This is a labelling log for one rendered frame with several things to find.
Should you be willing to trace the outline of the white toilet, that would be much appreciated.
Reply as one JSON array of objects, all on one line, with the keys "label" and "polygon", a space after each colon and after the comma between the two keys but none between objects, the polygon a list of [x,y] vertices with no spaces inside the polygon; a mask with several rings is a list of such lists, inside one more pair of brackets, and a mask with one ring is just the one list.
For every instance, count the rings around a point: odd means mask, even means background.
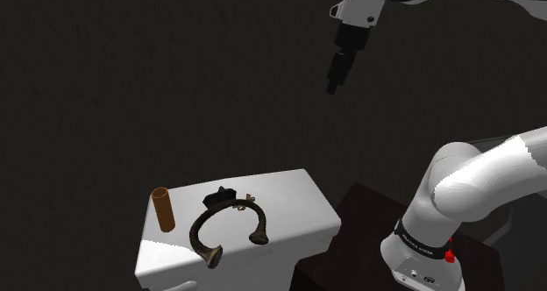
[{"label": "white toilet", "polygon": [[[206,195],[233,188],[265,211],[267,245],[248,236],[258,217],[252,209],[224,209],[199,231],[208,247],[224,248],[209,269],[189,243],[192,223],[206,210]],[[162,232],[148,206],[134,274],[149,291],[289,291],[297,262],[326,252],[341,220],[303,169],[255,174],[169,189],[175,228]]]}]

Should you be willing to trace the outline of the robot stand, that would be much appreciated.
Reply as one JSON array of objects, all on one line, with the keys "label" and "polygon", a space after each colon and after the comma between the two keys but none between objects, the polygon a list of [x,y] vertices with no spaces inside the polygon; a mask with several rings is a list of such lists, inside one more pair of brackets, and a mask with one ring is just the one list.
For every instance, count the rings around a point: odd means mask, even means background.
[{"label": "robot stand", "polygon": [[[342,224],[328,251],[297,263],[289,291],[412,291],[396,282],[380,255],[380,242],[406,208],[354,183],[336,207]],[[508,291],[497,250],[459,231],[453,242],[465,291]]]}]

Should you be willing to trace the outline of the small black lumpy object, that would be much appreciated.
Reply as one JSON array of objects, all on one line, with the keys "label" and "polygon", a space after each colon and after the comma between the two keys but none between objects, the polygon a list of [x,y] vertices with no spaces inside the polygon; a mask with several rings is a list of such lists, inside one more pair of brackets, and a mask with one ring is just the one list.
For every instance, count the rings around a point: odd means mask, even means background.
[{"label": "small black lumpy object", "polygon": [[227,202],[230,200],[235,200],[237,197],[237,192],[233,188],[225,188],[220,186],[217,192],[206,195],[202,203],[206,206],[207,209],[210,209],[221,202]]}]

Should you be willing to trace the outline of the brown cardboard tube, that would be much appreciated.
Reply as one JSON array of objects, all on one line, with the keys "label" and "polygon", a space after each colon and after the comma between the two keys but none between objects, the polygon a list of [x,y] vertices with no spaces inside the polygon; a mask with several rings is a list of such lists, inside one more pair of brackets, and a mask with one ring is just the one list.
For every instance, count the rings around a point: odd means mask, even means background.
[{"label": "brown cardboard tube", "polygon": [[168,189],[158,187],[151,193],[156,217],[162,232],[170,232],[175,228],[174,212]]}]

